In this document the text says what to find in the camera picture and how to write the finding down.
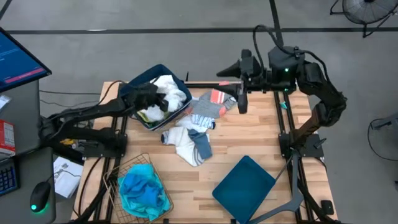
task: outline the electric fan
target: electric fan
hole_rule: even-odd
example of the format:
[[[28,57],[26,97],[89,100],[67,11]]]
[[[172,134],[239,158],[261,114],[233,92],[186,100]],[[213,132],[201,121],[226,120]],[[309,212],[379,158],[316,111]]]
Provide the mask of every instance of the electric fan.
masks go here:
[[[384,22],[395,14],[395,9],[398,6],[398,0],[342,0],[343,12],[333,12],[334,6],[339,0],[330,8],[330,14],[344,14],[348,20],[355,24],[363,25],[363,38],[371,35]],[[369,24],[381,21],[376,28],[367,33]]]

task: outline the paper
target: paper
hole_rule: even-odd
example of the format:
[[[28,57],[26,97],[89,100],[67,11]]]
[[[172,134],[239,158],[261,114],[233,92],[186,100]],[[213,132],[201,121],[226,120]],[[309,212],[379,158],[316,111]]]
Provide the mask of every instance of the paper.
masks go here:
[[[55,192],[65,198],[70,198],[80,183],[80,177],[74,177],[68,172],[73,175],[81,175],[83,166],[62,157],[58,157],[53,163],[53,166]]]
[[[3,106],[5,106],[8,102],[10,102],[11,98],[5,95],[0,96],[0,110]]]

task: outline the white cloth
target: white cloth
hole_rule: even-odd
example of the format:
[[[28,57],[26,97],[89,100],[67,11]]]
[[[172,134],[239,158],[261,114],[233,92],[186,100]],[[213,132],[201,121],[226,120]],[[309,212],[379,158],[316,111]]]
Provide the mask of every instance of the white cloth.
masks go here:
[[[163,144],[175,145],[177,154],[196,167],[203,163],[195,143],[188,136],[188,129],[184,127],[173,127],[162,134]]]
[[[149,106],[147,110],[142,109],[140,112],[147,116],[149,122],[162,121],[164,119],[164,112],[157,105]]]
[[[186,94],[178,89],[178,86],[171,75],[160,76],[154,84],[157,86],[157,93],[166,94],[164,99],[169,102],[169,106],[167,108],[168,112],[174,112],[181,108],[183,102],[187,99]]]
[[[207,128],[194,124],[192,122],[192,115],[186,115],[175,123],[176,126],[184,127],[187,129],[194,129],[199,133],[206,132]]]

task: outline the blue cloth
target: blue cloth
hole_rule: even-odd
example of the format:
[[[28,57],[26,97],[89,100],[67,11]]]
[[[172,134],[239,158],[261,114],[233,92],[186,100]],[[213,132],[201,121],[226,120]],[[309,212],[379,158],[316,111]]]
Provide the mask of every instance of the blue cloth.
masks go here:
[[[118,182],[122,208],[129,214],[153,221],[170,209],[170,201],[152,165],[134,165]]]
[[[199,133],[195,129],[190,129],[188,136],[195,143],[202,159],[208,159],[213,155],[206,133]]]

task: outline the clothing pile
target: clothing pile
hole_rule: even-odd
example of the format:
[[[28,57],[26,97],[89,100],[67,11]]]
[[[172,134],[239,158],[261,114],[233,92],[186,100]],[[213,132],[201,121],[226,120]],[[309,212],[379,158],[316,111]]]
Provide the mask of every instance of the clothing pile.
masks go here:
[[[118,183],[122,208],[129,214],[153,221],[170,209],[170,201],[152,165],[134,165]]]
[[[155,121],[162,121],[170,113],[180,109],[184,101],[187,99],[186,94],[178,89],[177,84],[173,80],[171,75],[162,75],[150,81],[157,86],[156,93],[164,94],[164,100],[169,102],[167,111],[164,112],[157,105],[152,105],[148,109],[138,111],[138,115],[147,123],[153,123]]]
[[[162,133],[162,143],[175,145],[177,154],[191,166],[201,165],[213,155],[206,130],[215,129],[215,119],[222,117],[235,104],[235,98],[218,90],[193,99],[185,110],[188,115],[177,121],[176,127]]]

